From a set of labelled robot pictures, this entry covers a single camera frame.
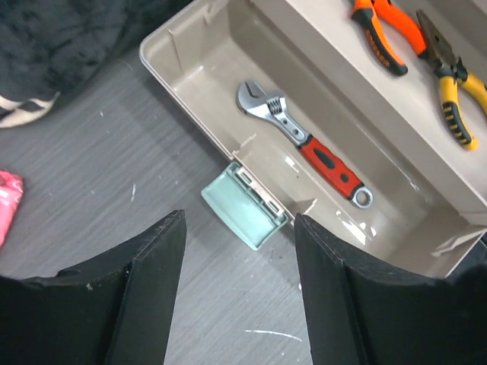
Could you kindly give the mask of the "pink printed plastic bag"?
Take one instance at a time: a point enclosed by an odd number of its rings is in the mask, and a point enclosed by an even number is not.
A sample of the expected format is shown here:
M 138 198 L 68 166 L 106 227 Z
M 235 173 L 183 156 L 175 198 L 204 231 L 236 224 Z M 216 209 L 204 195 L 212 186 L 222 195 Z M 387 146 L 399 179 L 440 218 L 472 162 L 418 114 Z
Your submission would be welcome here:
M 18 209 L 18 205 L 24 194 L 24 181 L 19 175 L 15 175 L 8 171 L 1 171 L 1 197 L 0 197 L 0 214 L 1 214 L 1 240 L 0 246 L 6 241 L 8 231 L 14 216 Z

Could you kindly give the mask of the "black floral plush blanket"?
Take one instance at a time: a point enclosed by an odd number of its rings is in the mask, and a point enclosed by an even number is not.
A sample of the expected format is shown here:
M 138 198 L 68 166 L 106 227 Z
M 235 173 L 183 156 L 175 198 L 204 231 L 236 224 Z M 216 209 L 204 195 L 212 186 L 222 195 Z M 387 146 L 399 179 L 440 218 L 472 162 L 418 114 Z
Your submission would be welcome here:
M 1 127 L 43 118 L 186 1 L 3 1 Z

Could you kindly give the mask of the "red handled adjustable wrench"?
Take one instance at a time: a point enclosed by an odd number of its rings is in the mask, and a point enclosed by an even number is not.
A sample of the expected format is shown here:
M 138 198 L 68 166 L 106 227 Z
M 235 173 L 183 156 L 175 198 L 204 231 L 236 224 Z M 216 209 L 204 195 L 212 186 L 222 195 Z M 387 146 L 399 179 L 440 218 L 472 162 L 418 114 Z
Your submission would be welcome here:
M 343 198 L 360 209 L 372 206 L 373 192 L 327 146 L 297 122 L 288 109 L 283 91 L 267 93 L 259 82 L 247 80 L 239 85 L 237 105 L 244 114 L 267 121 L 279 129 Z

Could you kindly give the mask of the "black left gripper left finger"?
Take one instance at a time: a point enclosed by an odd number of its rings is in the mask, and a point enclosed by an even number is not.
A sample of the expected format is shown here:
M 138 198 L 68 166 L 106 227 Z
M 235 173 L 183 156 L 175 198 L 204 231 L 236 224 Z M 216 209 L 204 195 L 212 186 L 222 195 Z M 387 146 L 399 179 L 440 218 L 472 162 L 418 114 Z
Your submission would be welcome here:
M 186 247 L 186 217 L 50 278 L 1 279 L 3 364 L 162 364 Z

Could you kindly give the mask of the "yellow handled pliers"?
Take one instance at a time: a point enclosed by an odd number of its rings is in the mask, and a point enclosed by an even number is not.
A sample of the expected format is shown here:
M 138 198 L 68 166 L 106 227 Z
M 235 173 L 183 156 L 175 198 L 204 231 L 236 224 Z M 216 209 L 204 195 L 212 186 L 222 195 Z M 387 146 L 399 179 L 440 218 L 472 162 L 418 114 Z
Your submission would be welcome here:
M 482 110 L 486 110 L 486 84 L 455 55 L 449 41 L 423 10 L 417 10 L 416 16 L 428 51 L 427 63 L 438 79 L 441 109 L 447 128 L 462 148 L 474 151 L 479 147 L 479 141 L 464 121 L 458 88 L 463 88 Z

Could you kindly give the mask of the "orange handled needle-nose pliers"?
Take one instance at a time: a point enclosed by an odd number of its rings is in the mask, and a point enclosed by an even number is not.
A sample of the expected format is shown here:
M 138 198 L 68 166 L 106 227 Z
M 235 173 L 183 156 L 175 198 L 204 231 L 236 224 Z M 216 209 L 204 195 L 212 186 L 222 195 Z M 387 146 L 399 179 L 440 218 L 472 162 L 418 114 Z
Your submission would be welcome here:
M 372 53 L 389 73 L 401 77 L 407 74 L 408 68 L 389 44 L 380 21 L 399 32 L 418 58 L 427 59 L 428 50 L 419 25 L 391 1 L 356 0 L 351 4 L 351 19 L 360 26 Z

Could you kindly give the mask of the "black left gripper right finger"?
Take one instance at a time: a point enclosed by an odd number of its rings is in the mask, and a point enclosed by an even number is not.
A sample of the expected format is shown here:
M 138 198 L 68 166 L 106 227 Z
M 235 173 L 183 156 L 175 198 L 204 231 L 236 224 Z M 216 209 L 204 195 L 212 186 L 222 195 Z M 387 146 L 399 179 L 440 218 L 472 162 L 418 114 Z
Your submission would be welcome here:
M 295 248 L 315 364 L 484 364 L 486 264 L 447 278 L 398 268 L 298 215 Z

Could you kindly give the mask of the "beige plastic tool box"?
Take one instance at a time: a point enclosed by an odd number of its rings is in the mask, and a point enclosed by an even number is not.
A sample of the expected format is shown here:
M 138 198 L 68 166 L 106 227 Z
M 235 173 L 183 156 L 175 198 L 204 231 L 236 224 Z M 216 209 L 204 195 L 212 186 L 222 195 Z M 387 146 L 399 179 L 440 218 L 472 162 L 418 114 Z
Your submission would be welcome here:
M 348 1 L 194 1 L 147 36 L 139 55 L 230 161 L 202 195 L 248 246 L 306 214 L 392 265 L 447 277 L 486 232 L 486 116 L 466 93 L 466 151 L 442 119 L 438 83 L 394 30 L 407 64 L 374 58 Z M 346 201 L 290 140 L 241 112 L 246 80 L 281 90 L 293 117 L 353 170 L 373 205 Z

